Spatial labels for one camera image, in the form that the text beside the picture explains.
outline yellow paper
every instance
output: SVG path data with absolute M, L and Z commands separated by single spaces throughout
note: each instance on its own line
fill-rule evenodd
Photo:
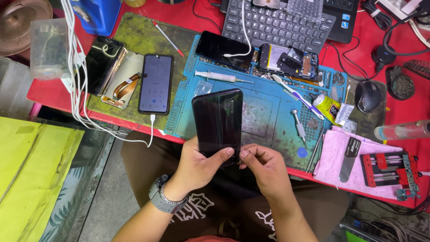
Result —
M 0 117 L 0 241 L 39 241 L 83 130 Z

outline pink cloth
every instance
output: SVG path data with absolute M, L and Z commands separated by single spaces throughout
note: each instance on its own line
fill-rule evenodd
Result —
M 350 137 L 361 140 L 358 156 L 355 159 L 349 180 L 343 183 L 339 180 L 342 162 L 345 157 L 345 150 Z M 372 153 L 386 153 L 402 151 L 402 148 L 382 145 L 364 137 L 349 133 L 340 127 L 333 126 L 324 136 L 322 143 L 322 155 L 314 171 L 316 180 L 345 188 L 367 193 L 370 195 L 387 199 L 397 199 L 396 189 L 401 189 L 400 185 L 368 187 L 364 183 L 363 170 L 361 167 L 360 155 Z

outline red table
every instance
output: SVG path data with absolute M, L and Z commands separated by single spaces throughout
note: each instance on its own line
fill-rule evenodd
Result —
M 193 15 L 192 6 L 194 1 L 186 0 L 182 3 L 169 5 L 163 4 L 156 0 L 148 0 L 144 6 L 140 8 L 131 8 L 123 3 L 120 14 L 118 16 L 118 20 L 121 19 L 121 16 L 125 12 L 134 12 L 136 14 L 140 14 L 142 16 L 146 16 L 149 18 L 153 18 L 155 20 L 163 21 L 166 23 L 170 23 L 173 25 L 181 26 L 184 28 L 192 29 L 195 31 L 202 32 L 203 30 L 208 30 L 214 33 L 219 33 L 219 30 L 208 20 L 198 18 Z M 218 8 L 211 6 L 206 0 L 198 0 L 195 12 L 198 15 L 208 17 L 212 19 L 215 23 L 218 24 L 222 28 L 224 23 L 224 15 L 219 11 Z M 77 19 L 77 24 L 75 27 L 75 31 L 79 40 L 82 43 L 82 46 L 87 53 L 89 48 L 91 47 L 93 41 L 95 40 L 95 35 L 87 34 L 82 27 L 80 26 L 80 22 Z M 116 32 L 118 28 L 119 21 L 116 22 L 114 31 L 112 32 L 112 36 Z M 427 39 L 430 37 L 430 34 L 425 33 L 424 37 Z M 384 36 L 384 31 L 379 29 L 374 20 L 369 16 L 367 12 L 359 12 L 357 13 L 357 20 L 354 28 L 354 36 L 360 38 L 360 45 L 355 50 L 347 53 L 347 56 L 352 59 L 355 63 L 360 65 L 369 76 L 374 74 L 375 64 L 370 57 L 370 53 L 377 46 L 381 45 L 382 37 Z M 346 50 L 353 48 L 356 45 L 356 40 L 353 39 L 350 44 L 335 44 L 339 49 L 339 52 L 342 54 Z M 423 50 L 425 46 L 418 40 L 418 38 L 413 33 L 409 24 L 404 24 L 397 27 L 393 31 L 393 35 L 391 37 L 390 45 L 397 52 L 415 52 L 419 50 Z M 335 70 L 341 70 L 338 56 L 335 50 L 332 47 L 324 48 L 321 52 L 321 56 L 324 55 L 326 51 L 326 56 L 324 58 L 324 66 L 332 67 Z M 402 65 L 404 62 L 411 60 L 430 60 L 430 52 L 418 55 L 418 56 L 398 56 L 396 61 L 389 65 Z M 350 74 L 355 74 L 362 76 L 356 67 L 349 64 L 342 58 L 342 63 L 346 70 Z M 384 71 L 375 78 L 378 81 L 385 82 L 385 74 Z M 429 81 L 421 78 L 413 73 L 408 73 L 409 76 L 414 80 L 415 83 L 415 95 L 406 100 L 406 101 L 397 101 L 393 99 L 391 96 L 387 96 L 387 107 L 391 110 L 386 114 L 385 124 L 398 124 L 404 122 L 412 122 L 417 120 L 429 119 L 430 111 L 428 107 L 430 106 L 430 85 Z M 66 112 L 71 112 L 71 102 L 70 95 L 67 92 L 66 88 L 63 86 L 60 80 L 50 80 L 50 81 L 40 81 L 34 80 L 30 90 L 28 92 L 27 98 L 41 103 L 45 106 L 52 107 L 55 109 L 59 109 Z M 116 124 L 118 126 L 126 127 L 129 129 L 137 130 L 144 133 L 151 133 L 151 128 L 139 125 L 130 121 L 125 121 L 120 118 L 114 118 L 102 113 L 97 113 L 93 111 L 88 111 L 88 115 L 90 118 L 101 120 L 107 123 Z M 183 139 L 173 137 L 170 135 L 163 136 L 158 130 L 154 131 L 154 135 L 158 137 L 162 137 L 168 139 L 170 141 L 176 143 L 184 143 Z M 418 170 L 419 171 L 430 171 L 430 139 L 417 139 L 417 140 L 395 140 L 388 141 L 389 145 L 402 147 L 404 150 L 413 152 L 415 155 L 419 157 L 418 162 Z M 295 175 L 298 177 L 306 178 L 308 180 L 314 180 L 311 175 L 305 175 L 303 171 L 299 171 L 296 169 L 288 169 L 289 174 Z M 415 207 L 420 204 L 421 201 L 429 195 L 429 177 L 422 177 L 420 179 L 420 189 L 422 199 L 419 200 L 408 200 L 405 202 L 398 202 L 397 200 L 391 199 L 380 199 L 386 202 L 391 202 L 394 204 L 403 205 L 406 207 Z M 350 191 L 354 193 L 362 194 L 357 191 Z

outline blue repair mat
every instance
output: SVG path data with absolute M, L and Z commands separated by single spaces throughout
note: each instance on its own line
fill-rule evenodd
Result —
M 212 93 L 239 88 L 243 92 L 242 145 L 258 143 L 270 147 L 283 155 L 287 166 L 305 170 L 323 125 L 329 129 L 331 122 L 327 119 L 324 121 L 319 119 L 301 101 L 295 101 L 290 95 L 286 94 L 282 85 L 271 79 L 270 73 L 260 71 L 255 62 L 251 64 L 247 72 L 240 72 L 197 56 L 195 51 L 199 38 L 200 35 L 196 35 L 194 39 L 193 47 L 184 69 L 184 76 L 187 77 L 187 80 L 179 84 L 164 132 L 184 139 L 189 139 L 196 135 L 191 100 L 195 96 L 199 81 L 211 83 L 213 85 Z M 238 79 L 254 83 L 230 83 L 207 79 L 194 76 L 196 70 L 234 75 Z M 324 66 L 319 66 L 318 72 L 319 77 L 324 82 L 324 87 L 291 81 L 287 78 L 283 78 L 283 80 L 309 102 L 311 102 L 309 93 L 331 96 L 332 87 L 335 88 L 338 97 L 345 97 L 345 80 L 347 79 L 345 73 L 340 73 Z M 342 79 L 343 83 L 338 82 L 336 84 L 336 82 L 333 82 L 333 76 Z M 294 109 L 298 110 L 299 119 L 306 131 L 308 151 L 307 156 L 304 158 L 297 156 L 297 150 L 303 147 L 303 142 L 297 134 L 295 120 L 290 113 Z M 307 125 L 311 118 L 316 118 L 318 122 L 316 129 Z M 315 157 L 315 164 L 319 156 L 318 152 Z

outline black mouse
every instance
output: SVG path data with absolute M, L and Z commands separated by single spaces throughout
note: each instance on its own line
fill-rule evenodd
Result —
M 381 91 L 372 81 L 364 81 L 355 89 L 355 106 L 364 113 L 375 110 L 381 102 Z

